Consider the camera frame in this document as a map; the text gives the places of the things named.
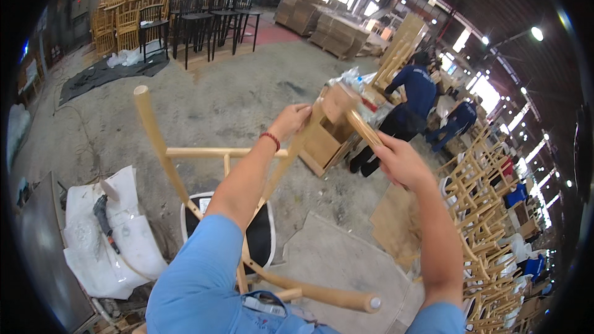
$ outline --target black tarp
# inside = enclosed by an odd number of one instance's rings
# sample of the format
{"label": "black tarp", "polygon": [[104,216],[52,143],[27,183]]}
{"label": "black tarp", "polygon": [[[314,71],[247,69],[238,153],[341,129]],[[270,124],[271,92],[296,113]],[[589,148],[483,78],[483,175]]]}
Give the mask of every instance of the black tarp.
{"label": "black tarp", "polygon": [[147,58],[147,63],[140,61],[132,66],[122,66],[119,64],[113,69],[109,68],[107,60],[108,57],[100,60],[65,82],[60,93],[59,105],[62,106],[74,97],[78,97],[93,88],[120,78],[141,75],[154,76],[169,63],[169,60],[165,58],[165,53],[155,54]]}

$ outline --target stacked cardboard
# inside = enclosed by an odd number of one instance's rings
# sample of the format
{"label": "stacked cardboard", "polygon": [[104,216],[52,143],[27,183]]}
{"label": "stacked cardboard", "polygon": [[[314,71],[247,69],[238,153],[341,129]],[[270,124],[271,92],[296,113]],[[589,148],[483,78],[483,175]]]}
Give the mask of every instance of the stacked cardboard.
{"label": "stacked cardboard", "polygon": [[300,35],[309,35],[323,11],[329,11],[322,0],[281,0],[274,20]]}
{"label": "stacked cardboard", "polygon": [[333,53],[341,60],[360,52],[370,32],[332,13],[322,13],[309,41]]}

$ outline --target ceiling light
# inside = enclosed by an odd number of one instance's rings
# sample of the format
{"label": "ceiling light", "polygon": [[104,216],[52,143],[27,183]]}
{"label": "ceiling light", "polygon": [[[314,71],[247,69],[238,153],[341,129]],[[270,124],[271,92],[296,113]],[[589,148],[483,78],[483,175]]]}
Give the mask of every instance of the ceiling light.
{"label": "ceiling light", "polygon": [[532,36],[538,41],[542,41],[545,38],[542,36],[542,31],[540,31],[540,29],[536,26],[531,28],[531,32]]}

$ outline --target chair backrest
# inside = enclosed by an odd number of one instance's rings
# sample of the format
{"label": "chair backrest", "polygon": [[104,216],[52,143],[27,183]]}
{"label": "chair backrest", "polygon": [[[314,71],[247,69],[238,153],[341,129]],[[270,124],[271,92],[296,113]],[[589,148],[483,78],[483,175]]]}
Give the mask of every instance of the chair backrest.
{"label": "chair backrest", "polygon": [[141,21],[158,21],[161,19],[163,4],[153,4],[140,10]]}
{"label": "chair backrest", "polygon": [[179,1],[179,15],[190,15],[198,13],[202,7],[198,7],[198,0],[180,0]]}

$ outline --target navy blue shirt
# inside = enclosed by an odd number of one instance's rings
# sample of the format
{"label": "navy blue shirt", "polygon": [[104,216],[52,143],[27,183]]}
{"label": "navy blue shirt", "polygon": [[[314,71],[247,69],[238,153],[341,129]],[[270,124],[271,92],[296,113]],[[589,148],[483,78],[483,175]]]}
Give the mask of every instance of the navy blue shirt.
{"label": "navy blue shirt", "polygon": [[390,85],[386,87],[385,93],[392,94],[397,87],[403,84],[408,99],[407,109],[421,118],[427,119],[437,91],[435,83],[427,74],[427,68],[413,64],[403,67]]}
{"label": "navy blue shirt", "polygon": [[463,135],[476,121],[476,107],[464,101],[450,113],[448,119],[452,118],[455,118],[458,126],[462,128],[460,134]]}

